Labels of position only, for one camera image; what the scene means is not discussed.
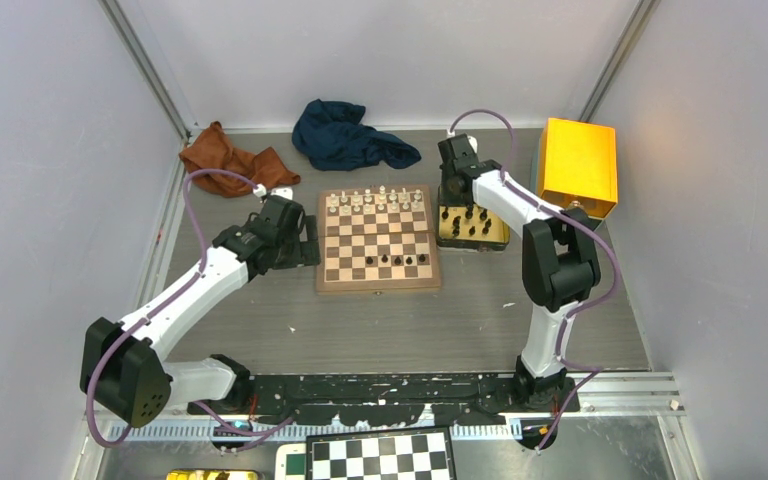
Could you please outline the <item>yellow metal tray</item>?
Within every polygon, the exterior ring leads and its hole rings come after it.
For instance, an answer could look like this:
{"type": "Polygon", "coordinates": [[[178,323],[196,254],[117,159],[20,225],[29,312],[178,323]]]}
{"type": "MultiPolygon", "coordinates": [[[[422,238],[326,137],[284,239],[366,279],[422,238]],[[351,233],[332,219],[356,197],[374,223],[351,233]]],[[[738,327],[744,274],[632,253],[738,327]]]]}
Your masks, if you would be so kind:
{"type": "Polygon", "coordinates": [[[504,251],[510,230],[496,214],[476,204],[464,203],[437,190],[436,244],[443,249],[478,252],[504,251]]]}

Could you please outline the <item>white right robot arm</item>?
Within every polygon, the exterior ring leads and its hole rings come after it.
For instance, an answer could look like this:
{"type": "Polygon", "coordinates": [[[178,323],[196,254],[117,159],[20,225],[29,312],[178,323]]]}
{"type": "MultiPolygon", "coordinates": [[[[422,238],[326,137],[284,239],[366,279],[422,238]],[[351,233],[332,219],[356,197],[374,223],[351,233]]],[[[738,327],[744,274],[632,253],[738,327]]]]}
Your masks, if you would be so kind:
{"type": "Polygon", "coordinates": [[[580,208],[563,210],[526,190],[476,140],[450,133],[438,144],[444,193],[495,214],[522,243],[522,282],[533,303],[526,345],[517,358],[513,391],[527,410],[542,409],[563,388],[567,330],[601,280],[594,235],[580,208]]]}

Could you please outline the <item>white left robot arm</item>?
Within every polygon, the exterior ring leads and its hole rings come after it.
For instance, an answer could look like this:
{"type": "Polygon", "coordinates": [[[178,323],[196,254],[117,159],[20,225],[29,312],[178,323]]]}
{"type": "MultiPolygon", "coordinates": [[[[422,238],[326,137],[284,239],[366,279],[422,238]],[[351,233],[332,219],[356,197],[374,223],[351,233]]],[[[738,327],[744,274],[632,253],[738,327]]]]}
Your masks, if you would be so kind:
{"type": "Polygon", "coordinates": [[[203,402],[237,413],[254,395],[250,371],[223,354],[170,362],[184,335],[223,299],[270,270],[318,264],[316,218],[289,187],[262,198],[243,225],[223,230],[189,271],[139,310],[104,317],[85,333],[80,388],[132,428],[165,408],[203,402]]]}

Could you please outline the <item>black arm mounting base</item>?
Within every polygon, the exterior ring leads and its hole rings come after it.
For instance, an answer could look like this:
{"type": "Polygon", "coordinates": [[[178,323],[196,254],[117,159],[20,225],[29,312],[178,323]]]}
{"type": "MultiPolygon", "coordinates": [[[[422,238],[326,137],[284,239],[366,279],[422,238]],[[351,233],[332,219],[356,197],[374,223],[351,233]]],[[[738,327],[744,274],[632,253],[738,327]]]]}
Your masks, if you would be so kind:
{"type": "Polygon", "coordinates": [[[562,375],[530,393],[524,376],[509,372],[257,375],[206,404],[221,416],[253,414],[267,424],[414,426],[429,415],[436,426],[501,425],[509,414],[578,410],[573,387],[562,375]]]}

